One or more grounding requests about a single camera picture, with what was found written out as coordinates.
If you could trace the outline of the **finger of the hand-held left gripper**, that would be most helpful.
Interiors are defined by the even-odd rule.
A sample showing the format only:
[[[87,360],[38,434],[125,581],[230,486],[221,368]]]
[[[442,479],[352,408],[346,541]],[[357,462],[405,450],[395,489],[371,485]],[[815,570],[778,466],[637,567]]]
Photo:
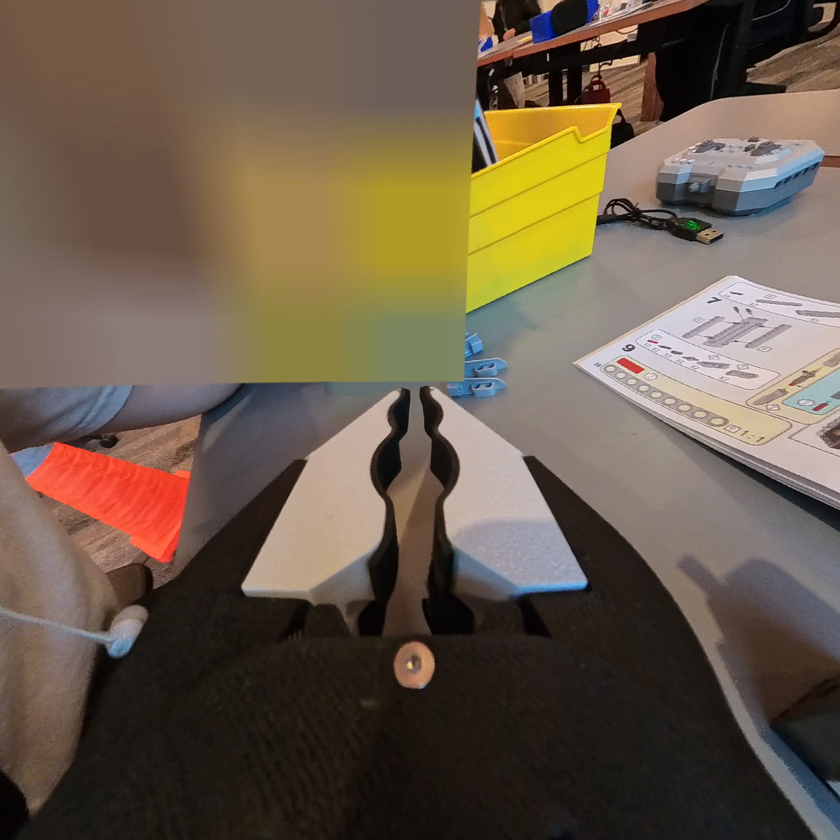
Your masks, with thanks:
[[[472,146],[472,172],[480,172],[499,161],[496,146],[491,137],[487,118],[480,100],[475,101]]]

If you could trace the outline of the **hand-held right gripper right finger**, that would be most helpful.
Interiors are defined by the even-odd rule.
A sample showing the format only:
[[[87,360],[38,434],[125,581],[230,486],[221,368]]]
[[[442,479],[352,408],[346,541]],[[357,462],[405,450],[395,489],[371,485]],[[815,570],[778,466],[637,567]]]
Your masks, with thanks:
[[[584,591],[585,573],[527,457],[438,388],[419,396],[442,486],[423,602],[432,633],[471,633],[489,603]]]

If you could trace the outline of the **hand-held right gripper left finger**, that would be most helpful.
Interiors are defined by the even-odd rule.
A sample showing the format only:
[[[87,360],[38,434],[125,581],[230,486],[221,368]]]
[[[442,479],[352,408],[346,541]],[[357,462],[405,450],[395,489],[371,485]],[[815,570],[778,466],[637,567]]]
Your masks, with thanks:
[[[399,553],[388,490],[402,470],[410,402],[406,388],[389,392],[310,453],[245,595],[335,606],[352,633],[382,634]]]

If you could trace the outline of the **yellow plastic bin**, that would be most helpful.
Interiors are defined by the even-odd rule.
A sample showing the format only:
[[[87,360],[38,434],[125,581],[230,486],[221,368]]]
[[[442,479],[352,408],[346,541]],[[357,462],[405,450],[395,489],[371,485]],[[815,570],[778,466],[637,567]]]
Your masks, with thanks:
[[[467,312],[592,253],[620,108],[486,112],[498,162],[471,176]]]

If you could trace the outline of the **grey desk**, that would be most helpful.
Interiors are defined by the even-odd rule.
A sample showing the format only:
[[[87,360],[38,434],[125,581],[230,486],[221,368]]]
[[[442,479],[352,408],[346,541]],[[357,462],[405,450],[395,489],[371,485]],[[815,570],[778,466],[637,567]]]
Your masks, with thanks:
[[[655,204],[662,160],[713,137],[814,140],[838,155],[838,89],[710,102],[608,155],[602,199]],[[817,838],[838,838],[838,800],[767,721],[838,671],[838,511],[765,479],[632,406],[574,362],[728,275],[838,301],[838,168],[791,204],[726,222],[691,245],[626,224],[592,255],[471,313],[507,390],[465,408],[535,455],[627,539],[693,626],[764,766]],[[251,385],[208,414],[175,558],[189,563],[293,460],[394,385]],[[400,578],[387,631],[425,629],[432,515],[422,411],[392,485]]]

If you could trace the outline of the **long wooden desk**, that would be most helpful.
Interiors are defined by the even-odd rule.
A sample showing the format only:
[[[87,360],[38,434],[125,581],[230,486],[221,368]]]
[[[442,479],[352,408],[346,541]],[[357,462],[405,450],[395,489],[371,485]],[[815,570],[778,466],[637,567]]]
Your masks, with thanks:
[[[489,67],[499,62],[518,60],[528,56],[538,55],[551,49],[584,43],[623,28],[639,27],[641,24],[681,14],[705,3],[705,1],[657,1],[641,3],[629,12],[610,14],[603,19],[594,20],[584,27],[541,43],[534,43],[530,35],[520,35],[505,42],[503,45],[497,45],[493,49],[479,54],[477,67]]]

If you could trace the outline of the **taupe chair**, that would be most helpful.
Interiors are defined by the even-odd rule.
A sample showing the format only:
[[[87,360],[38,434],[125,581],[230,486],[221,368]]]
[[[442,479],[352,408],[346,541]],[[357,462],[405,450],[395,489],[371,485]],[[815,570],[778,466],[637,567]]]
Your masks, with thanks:
[[[123,606],[140,601],[154,587],[152,572],[144,563],[129,563],[105,575]]]

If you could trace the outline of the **orange ribbed plastic sheet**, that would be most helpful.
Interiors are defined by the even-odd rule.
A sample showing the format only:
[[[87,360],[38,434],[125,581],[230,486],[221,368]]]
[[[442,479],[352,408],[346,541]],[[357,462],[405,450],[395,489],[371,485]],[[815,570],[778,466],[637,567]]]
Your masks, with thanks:
[[[129,535],[153,560],[172,562],[191,474],[53,444],[27,476],[36,491]]]

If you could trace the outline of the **grey remote control unit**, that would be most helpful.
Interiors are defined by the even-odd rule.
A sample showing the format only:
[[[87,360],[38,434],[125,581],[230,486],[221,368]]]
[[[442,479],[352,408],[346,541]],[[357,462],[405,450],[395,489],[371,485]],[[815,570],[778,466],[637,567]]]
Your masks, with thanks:
[[[655,194],[668,205],[731,216],[761,213],[811,186],[824,156],[811,140],[704,140],[664,160]]]

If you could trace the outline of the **building instruction booklet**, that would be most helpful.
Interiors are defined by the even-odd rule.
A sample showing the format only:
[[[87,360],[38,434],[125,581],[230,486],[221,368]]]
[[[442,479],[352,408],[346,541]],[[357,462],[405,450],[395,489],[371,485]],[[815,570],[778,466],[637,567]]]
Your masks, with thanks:
[[[839,508],[839,305],[727,276],[575,362],[710,448]]]

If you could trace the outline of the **person's beige sweater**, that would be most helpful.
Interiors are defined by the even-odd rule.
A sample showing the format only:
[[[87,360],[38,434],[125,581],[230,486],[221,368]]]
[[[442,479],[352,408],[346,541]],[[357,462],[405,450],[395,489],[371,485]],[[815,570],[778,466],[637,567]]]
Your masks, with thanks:
[[[1,454],[2,607],[103,631],[126,606]],[[101,647],[2,617],[1,767],[29,812],[49,798],[77,752]]]

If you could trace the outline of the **wooden post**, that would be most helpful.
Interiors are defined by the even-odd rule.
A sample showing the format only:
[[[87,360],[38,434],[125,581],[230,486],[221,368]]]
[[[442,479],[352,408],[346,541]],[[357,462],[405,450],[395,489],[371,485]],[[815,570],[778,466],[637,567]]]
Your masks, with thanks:
[[[640,121],[652,123],[660,120],[664,103],[659,95],[656,81],[657,57],[650,53],[645,62],[643,96],[640,108]]]

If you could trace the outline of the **white wired earbud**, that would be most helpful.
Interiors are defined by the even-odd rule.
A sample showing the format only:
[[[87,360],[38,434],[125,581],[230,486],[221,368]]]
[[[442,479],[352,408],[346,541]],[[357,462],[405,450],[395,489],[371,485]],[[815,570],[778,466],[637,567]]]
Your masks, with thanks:
[[[122,658],[129,653],[138,639],[148,621],[149,613],[141,605],[127,606],[113,618],[109,629],[106,631],[90,631],[12,611],[5,607],[1,608],[1,616],[13,622],[46,627],[59,633],[84,638],[104,646],[109,657]]]

